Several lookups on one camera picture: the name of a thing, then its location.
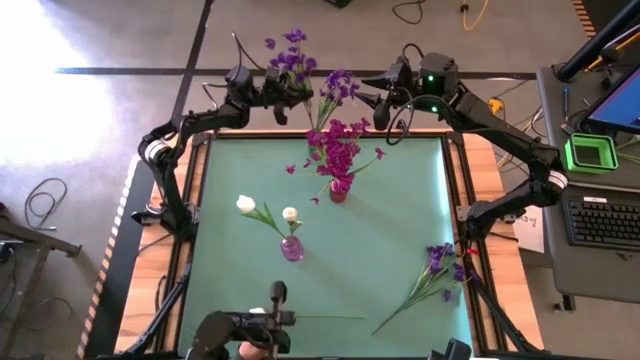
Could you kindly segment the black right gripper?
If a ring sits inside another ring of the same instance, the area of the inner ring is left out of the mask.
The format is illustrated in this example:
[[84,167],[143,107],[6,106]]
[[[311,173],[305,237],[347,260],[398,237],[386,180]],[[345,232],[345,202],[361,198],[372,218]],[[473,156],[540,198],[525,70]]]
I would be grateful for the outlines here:
[[386,72],[371,77],[363,77],[361,82],[388,92],[386,98],[383,98],[380,94],[355,93],[357,99],[370,108],[375,108],[373,115],[374,126],[379,131],[387,128],[390,122],[391,107],[397,107],[408,101],[415,86],[411,67],[404,56],[398,56]]

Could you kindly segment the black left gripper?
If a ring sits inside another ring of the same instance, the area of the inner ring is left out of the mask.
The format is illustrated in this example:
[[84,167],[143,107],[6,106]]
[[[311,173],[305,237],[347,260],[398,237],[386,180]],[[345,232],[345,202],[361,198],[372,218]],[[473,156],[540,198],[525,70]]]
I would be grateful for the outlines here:
[[280,70],[269,67],[265,72],[263,86],[254,90],[252,107],[272,108],[276,123],[285,126],[288,123],[285,107],[310,106],[313,96],[313,90],[289,90],[287,93]]

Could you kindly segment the purple artificial flower bunch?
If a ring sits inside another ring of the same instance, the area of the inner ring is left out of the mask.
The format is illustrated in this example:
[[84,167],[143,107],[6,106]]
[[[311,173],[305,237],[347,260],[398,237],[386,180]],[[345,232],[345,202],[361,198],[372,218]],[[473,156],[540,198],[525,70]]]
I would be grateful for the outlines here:
[[320,102],[313,129],[317,131],[323,129],[338,107],[341,107],[347,100],[355,99],[359,88],[360,85],[356,82],[352,72],[344,69],[332,71],[320,89]]
[[300,28],[292,28],[282,35],[285,48],[269,60],[269,65],[280,72],[284,80],[285,90],[297,95],[313,92],[311,74],[318,63],[314,57],[303,52],[303,44],[307,41],[307,34]]
[[463,264],[467,247],[458,253],[453,243],[433,245],[426,248],[426,260],[403,302],[386,317],[372,332],[378,333],[401,312],[427,299],[439,295],[443,302],[452,302],[470,280],[478,280],[475,270],[467,270]]

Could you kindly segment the pink ribbed glass vase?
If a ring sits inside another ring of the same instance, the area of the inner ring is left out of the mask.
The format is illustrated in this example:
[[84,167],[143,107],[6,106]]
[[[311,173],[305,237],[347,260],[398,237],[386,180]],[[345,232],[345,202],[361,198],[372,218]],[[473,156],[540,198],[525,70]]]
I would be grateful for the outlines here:
[[281,252],[289,262],[298,262],[304,258],[304,248],[296,236],[288,236],[281,242]]

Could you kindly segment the teal table mat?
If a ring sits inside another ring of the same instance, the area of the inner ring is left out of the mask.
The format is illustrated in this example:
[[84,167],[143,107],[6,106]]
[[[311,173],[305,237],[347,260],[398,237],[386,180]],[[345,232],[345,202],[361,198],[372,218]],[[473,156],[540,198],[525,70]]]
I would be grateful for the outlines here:
[[[299,319],[288,330],[298,357],[419,357],[442,351],[450,338],[472,339],[461,291],[439,295],[401,312],[371,332],[404,300],[426,258],[426,248],[450,242],[454,227],[440,141],[407,139],[388,146],[363,139],[364,165],[381,148],[387,155],[358,173],[345,202],[324,192],[325,179],[301,169],[302,139],[225,139],[213,143],[208,165],[179,349],[186,352],[204,317],[214,311],[268,308],[273,282],[288,289],[296,314],[356,315],[365,320]],[[266,203],[285,234],[285,207],[303,225],[294,236],[304,258],[287,261],[282,238],[241,215],[240,195]]]

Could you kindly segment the green plastic bin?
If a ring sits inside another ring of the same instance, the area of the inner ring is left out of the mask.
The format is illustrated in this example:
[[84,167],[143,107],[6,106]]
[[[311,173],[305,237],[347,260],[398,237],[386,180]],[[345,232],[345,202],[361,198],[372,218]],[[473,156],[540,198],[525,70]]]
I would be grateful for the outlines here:
[[571,172],[605,174],[619,166],[613,140],[608,136],[573,133],[565,143]]

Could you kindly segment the white paper sheet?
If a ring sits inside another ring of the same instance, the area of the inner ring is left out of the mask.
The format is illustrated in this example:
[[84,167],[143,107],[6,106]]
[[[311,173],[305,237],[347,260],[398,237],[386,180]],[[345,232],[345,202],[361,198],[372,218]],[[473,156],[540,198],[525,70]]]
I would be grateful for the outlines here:
[[515,220],[513,230],[520,249],[541,254],[545,252],[544,222],[541,208],[527,207],[526,212]]

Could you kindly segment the black monitor pole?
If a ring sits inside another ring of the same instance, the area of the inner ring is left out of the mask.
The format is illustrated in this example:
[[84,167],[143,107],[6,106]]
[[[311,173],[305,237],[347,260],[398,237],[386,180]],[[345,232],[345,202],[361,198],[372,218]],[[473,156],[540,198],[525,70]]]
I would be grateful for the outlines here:
[[570,82],[580,71],[585,70],[600,55],[620,32],[640,14],[640,0],[630,2],[591,40],[583,45],[564,65],[555,70],[556,78],[561,82]]

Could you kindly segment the black floor mat striped edge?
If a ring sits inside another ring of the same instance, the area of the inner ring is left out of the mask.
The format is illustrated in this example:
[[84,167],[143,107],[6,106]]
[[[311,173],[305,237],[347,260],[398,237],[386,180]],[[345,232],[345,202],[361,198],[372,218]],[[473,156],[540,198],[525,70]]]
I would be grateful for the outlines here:
[[596,28],[591,20],[590,15],[587,12],[586,6],[584,4],[583,0],[571,0],[571,3],[573,5],[573,8],[576,12],[576,15],[578,17],[578,20],[585,32],[585,35],[591,39],[593,38],[596,34]]
[[151,225],[142,225],[134,219],[150,202],[153,188],[151,171],[139,156],[133,156],[107,234],[98,276],[83,320],[76,360],[110,355],[117,349],[138,251],[147,242],[146,235],[153,237],[160,233]]

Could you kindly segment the computer monitor blue screen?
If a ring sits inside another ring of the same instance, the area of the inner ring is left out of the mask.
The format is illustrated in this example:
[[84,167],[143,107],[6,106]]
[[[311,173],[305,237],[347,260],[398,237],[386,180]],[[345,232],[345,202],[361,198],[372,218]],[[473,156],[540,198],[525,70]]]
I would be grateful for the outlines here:
[[607,129],[640,135],[640,64],[591,107],[586,120]]

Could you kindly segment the person's hand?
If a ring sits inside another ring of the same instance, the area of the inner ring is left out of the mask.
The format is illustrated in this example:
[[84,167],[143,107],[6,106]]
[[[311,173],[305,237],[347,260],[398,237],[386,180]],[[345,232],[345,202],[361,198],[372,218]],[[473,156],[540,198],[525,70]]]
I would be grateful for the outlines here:
[[249,342],[242,342],[238,348],[238,355],[242,360],[265,360],[269,352]]

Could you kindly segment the black keyboard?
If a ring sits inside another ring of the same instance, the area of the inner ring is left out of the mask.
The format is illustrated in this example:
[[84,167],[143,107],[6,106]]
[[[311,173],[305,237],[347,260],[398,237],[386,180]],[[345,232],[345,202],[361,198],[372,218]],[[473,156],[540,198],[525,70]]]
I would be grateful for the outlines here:
[[640,204],[574,198],[562,206],[570,245],[640,252]]

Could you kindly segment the grey computer desk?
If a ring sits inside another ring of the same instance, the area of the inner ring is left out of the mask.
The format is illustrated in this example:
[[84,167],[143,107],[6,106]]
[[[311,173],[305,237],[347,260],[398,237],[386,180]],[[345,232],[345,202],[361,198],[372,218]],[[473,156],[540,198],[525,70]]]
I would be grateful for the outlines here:
[[[605,94],[599,73],[578,74],[569,83],[559,81],[554,69],[536,72],[550,145],[562,150],[569,135],[563,91],[569,90],[571,114],[585,110]],[[617,170],[602,175],[569,172],[565,199],[586,197],[640,205],[640,164],[621,159]],[[545,251],[551,257],[554,283],[564,295],[640,303],[640,251],[573,246],[569,243],[563,204],[543,209]]]

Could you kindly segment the grey metal stand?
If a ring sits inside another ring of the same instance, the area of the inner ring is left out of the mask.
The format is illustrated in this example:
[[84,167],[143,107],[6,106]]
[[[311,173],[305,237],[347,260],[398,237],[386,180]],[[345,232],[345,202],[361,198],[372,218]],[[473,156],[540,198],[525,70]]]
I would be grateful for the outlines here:
[[12,348],[27,317],[38,307],[37,285],[48,256],[60,251],[77,257],[81,245],[14,223],[0,202],[0,275],[9,264],[8,280],[0,285],[0,360],[10,360]]

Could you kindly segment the black aluminium frame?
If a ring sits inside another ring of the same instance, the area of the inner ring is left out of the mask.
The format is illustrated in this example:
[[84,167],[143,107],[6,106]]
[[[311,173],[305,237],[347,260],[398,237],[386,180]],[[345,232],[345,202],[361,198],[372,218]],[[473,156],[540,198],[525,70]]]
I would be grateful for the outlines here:
[[[479,144],[478,138],[470,135],[455,133],[449,129],[416,129],[410,132],[413,138],[435,138],[440,141],[443,149],[444,168],[447,171],[447,179],[452,186],[450,195],[458,202],[465,200],[469,203],[476,200],[476,191],[473,186],[473,177],[479,174],[477,159],[469,159],[468,150],[474,148],[478,151],[487,151],[488,146]],[[185,204],[194,201],[198,205],[202,204],[204,196],[204,186],[208,175],[209,155],[212,151],[213,142],[223,139],[302,139],[306,138],[306,132],[301,129],[285,130],[214,130],[193,135],[185,149],[184,155],[180,158],[176,167],[176,179],[179,185],[180,194]],[[159,190],[154,186],[151,200],[160,200]],[[141,220],[138,223],[149,224],[160,232],[163,228],[151,221]],[[151,236],[144,237],[147,242],[142,246],[151,243]],[[135,342],[138,334],[127,335],[125,328],[137,323],[136,314],[133,312],[133,303],[142,299],[142,292],[145,290],[142,280],[145,272],[149,272],[155,265],[166,268],[166,282],[160,286],[162,299],[166,299],[169,292],[177,286],[179,275],[184,271],[188,262],[189,253],[192,251],[192,244],[195,238],[189,240],[174,239],[173,235],[167,233],[165,238],[170,241],[170,248],[152,257],[137,257],[134,269],[134,279],[129,290],[125,315],[121,323],[118,345],[128,345]]]

